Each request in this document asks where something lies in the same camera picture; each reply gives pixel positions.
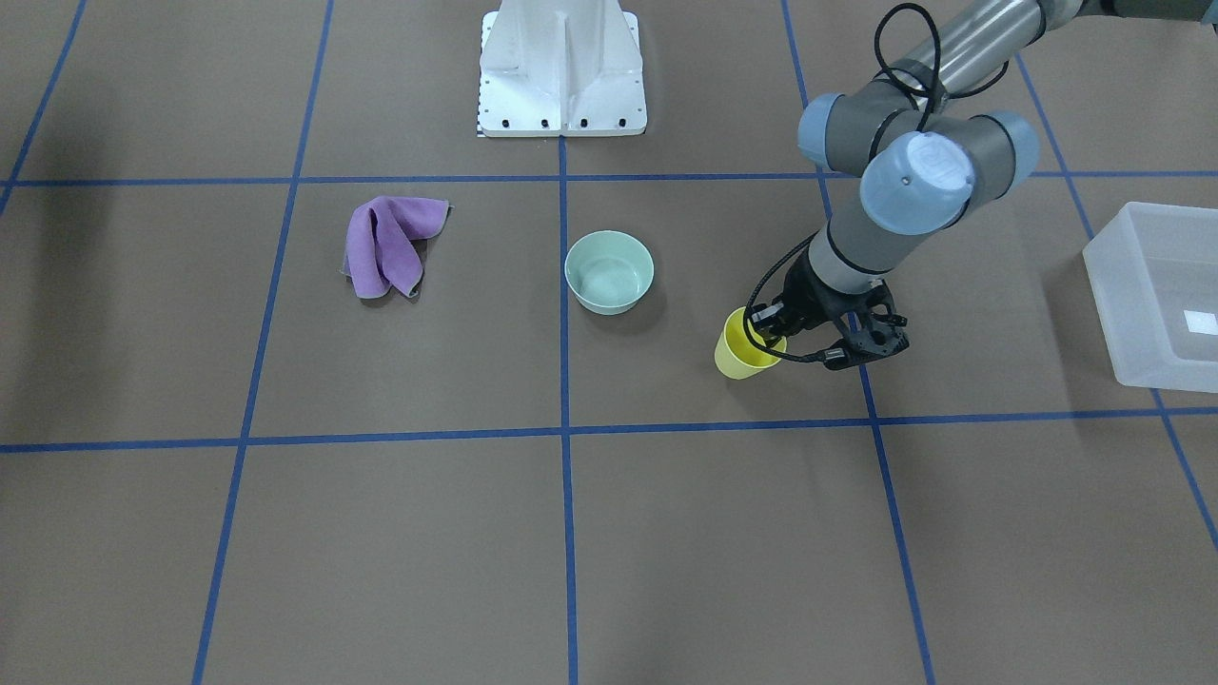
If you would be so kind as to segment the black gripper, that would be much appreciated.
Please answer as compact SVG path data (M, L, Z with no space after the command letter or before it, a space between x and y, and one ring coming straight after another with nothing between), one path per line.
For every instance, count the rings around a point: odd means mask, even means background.
M780 351L780 342L833 325L836 342L809 353ZM744 339L770 360L823 364L844 371L890 360L910 347L907 321L896 313L892 290L875 282L864 293L826 285L806 255L786 255L754 286L744 307Z

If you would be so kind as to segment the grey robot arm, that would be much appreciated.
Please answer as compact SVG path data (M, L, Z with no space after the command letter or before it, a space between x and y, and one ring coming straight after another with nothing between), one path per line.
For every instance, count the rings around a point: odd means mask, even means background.
M726 332L758 353L831 371L888 360L909 346L887 277L932 235L1009 194L1037 168L1030 122L1010 111L957 119L952 101L987 91L1022 48L1079 13L1083 1L977 1L945 27L901 2L872 37L878 74L853 94L808 104L797 147L857 178L857 195L780 258L769 303L750 295Z

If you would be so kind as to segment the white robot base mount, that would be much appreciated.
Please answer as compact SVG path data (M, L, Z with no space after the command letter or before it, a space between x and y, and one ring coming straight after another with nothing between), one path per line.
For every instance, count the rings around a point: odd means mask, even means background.
M503 1L480 30L476 130L637 137L648 128L639 20L618 1Z

